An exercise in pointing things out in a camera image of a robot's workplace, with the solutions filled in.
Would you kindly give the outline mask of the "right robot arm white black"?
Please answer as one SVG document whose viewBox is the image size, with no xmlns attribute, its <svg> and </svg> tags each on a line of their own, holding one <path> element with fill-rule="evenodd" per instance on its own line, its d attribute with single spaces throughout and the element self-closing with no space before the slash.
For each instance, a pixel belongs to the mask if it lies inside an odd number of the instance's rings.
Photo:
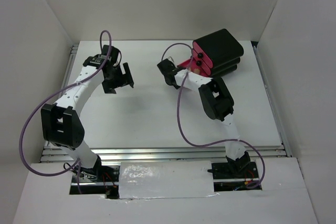
<svg viewBox="0 0 336 224">
<path fill-rule="evenodd" d="M 178 102 L 182 89 L 187 88 L 199 94 L 203 110 L 211 120 L 222 123 L 227 138 L 224 139 L 228 171 L 233 177 L 241 177 L 247 170 L 250 157 L 246 147 L 239 141 L 239 134 L 234 123 L 234 100 L 222 78 L 204 77 L 184 67 L 177 67 L 169 59 L 157 64 L 165 82 L 179 90 Z"/>
</svg>

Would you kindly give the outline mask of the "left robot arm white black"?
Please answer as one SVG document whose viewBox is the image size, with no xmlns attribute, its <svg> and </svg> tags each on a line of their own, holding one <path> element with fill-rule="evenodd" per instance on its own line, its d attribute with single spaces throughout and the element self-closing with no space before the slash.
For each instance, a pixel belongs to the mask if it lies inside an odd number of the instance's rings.
<svg viewBox="0 0 336 224">
<path fill-rule="evenodd" d="M 80 166 L 75 171 L 84 174 L 90 181 L 98 181 L 113 169 L 103 166 L 101 158 L 84 141 L 85 130 L 80 114 L 86 102 L 98 86 L 104 93 L 115 94 L 116 88 L 134 86 L 128 63 L 119 64 L 121 51 L 104 45 L 102 52 L 88 57 L 74 82 L 54 104 L 44 104 L 41 108 L 41 122 L 44 139 L 60 147 Z"/>
</svg>

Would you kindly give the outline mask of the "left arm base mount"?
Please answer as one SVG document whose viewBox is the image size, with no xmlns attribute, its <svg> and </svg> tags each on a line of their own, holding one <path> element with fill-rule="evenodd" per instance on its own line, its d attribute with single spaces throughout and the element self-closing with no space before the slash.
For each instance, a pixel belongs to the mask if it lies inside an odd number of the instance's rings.
<svg viewBox="0 0 336 224">
<path fill-rule="evenodd" d="M 102 166 L 102 172 L 98 175 L 81 168 L 79 177 L 77 170 L 78 167 L 71 170 L 70 195 L 104 195 L 107 199 L 119 199 L 120 166 Z"/>
</svg>

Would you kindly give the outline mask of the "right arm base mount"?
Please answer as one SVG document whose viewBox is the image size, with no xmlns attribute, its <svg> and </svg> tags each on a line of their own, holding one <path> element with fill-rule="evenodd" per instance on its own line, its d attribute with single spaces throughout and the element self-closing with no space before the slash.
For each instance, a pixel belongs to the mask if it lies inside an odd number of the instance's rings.
<svg viewBox="0 0 336 224">
<path fill-rule="evenodd" d="M 211 169 L 207 171 L 212 174 L 214 182 L 214 191 L 242 191 L 242 190 L 261 190 L 258 185 L 255 188 L 249 188 L 259 182 L 259 173 L 255 162 L 250 164 L 242 171 L 233 173 L 229 170 L 228 163 L 211 163 Z"/>
</svg>

